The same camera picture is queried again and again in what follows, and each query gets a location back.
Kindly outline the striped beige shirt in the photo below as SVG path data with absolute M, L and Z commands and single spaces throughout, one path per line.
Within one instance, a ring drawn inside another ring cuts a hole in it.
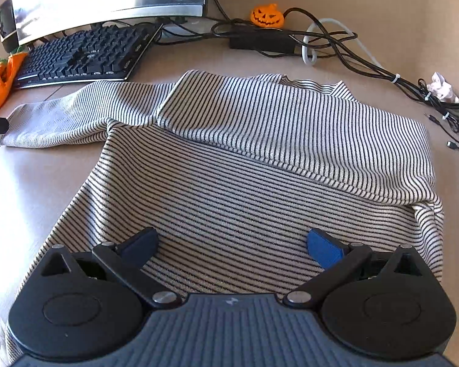
M 283 304 L 323 271 L 308 254 L 311 229 L 379 252 L 411 244 L 440 280 L 444 213 L 414 120 L 360 103 L 344 84 L 193 70 L 173 84 L 90 84 L 17 107 L 8 122 L 8 147 L 103 142 L 27 279 L 55 244 L 89 252 L 153 228 L 158 249 L 142 272 L 182 300 L 92 360 L 35 359 L 9 327 L 17 366 L 448 364 L 443 352 L 372 359 L 315 312 Z

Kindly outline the black power adapter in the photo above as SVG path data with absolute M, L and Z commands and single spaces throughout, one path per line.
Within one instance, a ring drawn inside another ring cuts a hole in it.
M 293 54 L 295 41 L 279 30 L 234 28 L 229 47 L 236 50 L 255 50 L 274 54 Z

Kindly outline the black keyboard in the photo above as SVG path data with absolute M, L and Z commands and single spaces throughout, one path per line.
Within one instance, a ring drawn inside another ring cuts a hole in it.
M 14 79 L 16 89 L 98 80 L 123 81 L 133 72 L 162 26 L 142 23 L 78 31 L 30 50 Z

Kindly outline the orange pumpkin figurine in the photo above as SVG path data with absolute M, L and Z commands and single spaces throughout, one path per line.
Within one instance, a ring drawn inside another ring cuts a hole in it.
M 285 21 L 276 3 L 255 7 L 251 11 L 249 19 L 259 28 L 283 28 Z

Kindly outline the crumpled white paper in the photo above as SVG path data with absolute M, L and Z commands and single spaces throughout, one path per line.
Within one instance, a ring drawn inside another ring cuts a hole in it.
M 427 89 L 441 102 L 459 103 L 459 97 L 454 93 L 453 86 L 438 72 L 432 74 L 431 81 L 427 84 Z

